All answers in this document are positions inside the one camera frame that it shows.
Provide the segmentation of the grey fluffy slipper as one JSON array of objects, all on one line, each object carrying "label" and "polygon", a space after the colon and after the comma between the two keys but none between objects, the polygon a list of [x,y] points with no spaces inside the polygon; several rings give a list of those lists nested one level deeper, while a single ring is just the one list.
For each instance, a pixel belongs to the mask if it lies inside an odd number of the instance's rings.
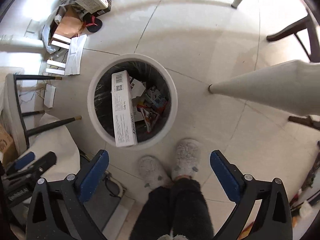
[{"label": "grey fluffy slipper", "polygon": [[182,139],[176,147],[175,163],[172,168],[172,180],[180,177],[194,178],[199,171],[202,145],[194,139]]},{"label": "grey fluffy slipper", "polygon": [[145,187],[154,190],[158,187],[166,187],[172,184],[160,161],[150,155],[141,157],[138,161],[138,171],[144,180]]}]

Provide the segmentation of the dark wooden chair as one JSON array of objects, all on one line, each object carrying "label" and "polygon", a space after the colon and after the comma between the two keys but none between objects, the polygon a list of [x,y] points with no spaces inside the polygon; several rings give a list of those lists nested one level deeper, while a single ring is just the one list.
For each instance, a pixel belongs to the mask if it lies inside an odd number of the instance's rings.
[{"label": "dark wooden chair", "polygon": [[[306,30],[309,37],[310,52],[307,51],[305,44],[298,36],[298,33]],[[268,35],[266,37],[267,42],[276,42],[282,40],[288,36],[294,35],[299,44],[302,46],[304,52],[306,53],[308,59],[312,63],[319,63],[319,38],[316,30],[316,24],[313,20],[311,13],[307,12],[304,18],[288,25],[281,31]]]}]

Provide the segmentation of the long white barcode box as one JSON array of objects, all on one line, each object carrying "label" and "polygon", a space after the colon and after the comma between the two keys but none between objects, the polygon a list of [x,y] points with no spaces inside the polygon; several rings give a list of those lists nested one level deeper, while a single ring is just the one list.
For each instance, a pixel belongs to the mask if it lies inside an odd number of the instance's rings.
[{"label": "long white barcode box", "polygon": [[137,145],[129,75],[126,70],[112,74],[112,111],[116,147]]}]

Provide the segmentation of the white power adapter box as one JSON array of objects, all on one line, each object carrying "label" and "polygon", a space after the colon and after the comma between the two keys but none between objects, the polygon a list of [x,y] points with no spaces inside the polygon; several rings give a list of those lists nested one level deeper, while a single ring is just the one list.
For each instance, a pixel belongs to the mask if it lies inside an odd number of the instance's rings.
[{"label": "white power adapter box", "polygon": [[50,84],[46,84],[43,104],[47,108],[53,108],[55,92],[56,92],[56,87],[54,87],[53,85],[50,85]]}]

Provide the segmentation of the black fuzzy trouser leg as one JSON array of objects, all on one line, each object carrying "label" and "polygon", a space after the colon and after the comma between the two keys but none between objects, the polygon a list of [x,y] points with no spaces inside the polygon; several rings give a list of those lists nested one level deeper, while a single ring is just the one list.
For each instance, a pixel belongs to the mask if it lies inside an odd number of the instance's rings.
[{"label": "black fuzzy trouser leg", "polygon": [[199,182],[181,178],[172,187],[158,187],[149,193],[130,239],[213,239],[214,229]]}]

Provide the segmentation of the beige cloth cover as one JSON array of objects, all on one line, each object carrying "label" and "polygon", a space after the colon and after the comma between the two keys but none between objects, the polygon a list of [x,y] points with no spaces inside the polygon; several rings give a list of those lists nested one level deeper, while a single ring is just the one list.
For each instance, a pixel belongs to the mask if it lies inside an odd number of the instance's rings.
[{"label": "beige cloth cover", "polygon": [[37,160],[50,151],[56,155],[56,164],[43,174],[48,182],[63,180],[69,174],[79,172],[80,153],[66,126],[38,134],[23,155],[33,152]]}]

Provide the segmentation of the brown cardboard box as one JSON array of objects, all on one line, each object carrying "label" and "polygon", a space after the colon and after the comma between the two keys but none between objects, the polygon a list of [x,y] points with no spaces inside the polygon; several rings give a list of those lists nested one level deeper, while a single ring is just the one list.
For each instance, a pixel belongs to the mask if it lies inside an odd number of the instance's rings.
[{"label": "brown cardboard box", "polygon": [[60,7],[50,26],[50,43],[53,40],[61,41],[58,36],[68,39],[77,37],[82,33],[83,29],[84,23],[71,5]]}]

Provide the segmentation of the white folded paper bag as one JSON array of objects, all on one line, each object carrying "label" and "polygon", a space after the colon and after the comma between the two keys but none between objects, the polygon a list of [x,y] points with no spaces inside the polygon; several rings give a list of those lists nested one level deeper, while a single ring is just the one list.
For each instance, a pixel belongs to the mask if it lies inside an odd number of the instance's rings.
[{"label": "white folded paper bag", "polygon": [[82,52],[87,35],[81,35],[71,39],[65,66],[65,75],[79,75]]}]

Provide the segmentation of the red white snack wrapper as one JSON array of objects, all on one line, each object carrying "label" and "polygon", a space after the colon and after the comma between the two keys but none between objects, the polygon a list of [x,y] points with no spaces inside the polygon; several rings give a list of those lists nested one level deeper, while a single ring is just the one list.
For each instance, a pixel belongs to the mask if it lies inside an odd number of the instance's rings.
[{"label": "red white snack wrapper", "polygon": [[140,108],[140,112],[145,121],[147,132],[150,133],[159,119],[160,114],[151,108]]}]

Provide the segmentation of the white round trash bin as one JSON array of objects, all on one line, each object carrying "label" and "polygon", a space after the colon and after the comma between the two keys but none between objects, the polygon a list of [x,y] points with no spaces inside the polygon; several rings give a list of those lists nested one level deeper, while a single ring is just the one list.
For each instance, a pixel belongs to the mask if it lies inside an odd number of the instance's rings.
[{"label": "white round trash bin", "polygon": [[[94,75],[88,90],[87,108],[97,133],[116,147],[112,111],[112,74],[126,70],[129,75],[137,145],[118,147],[143,150],[160,142],[170,131],[178,108],[177,90],[168,71],[154,59],[139,54],[116,57]],[[160,114],[148,133],[140,108]]]}]

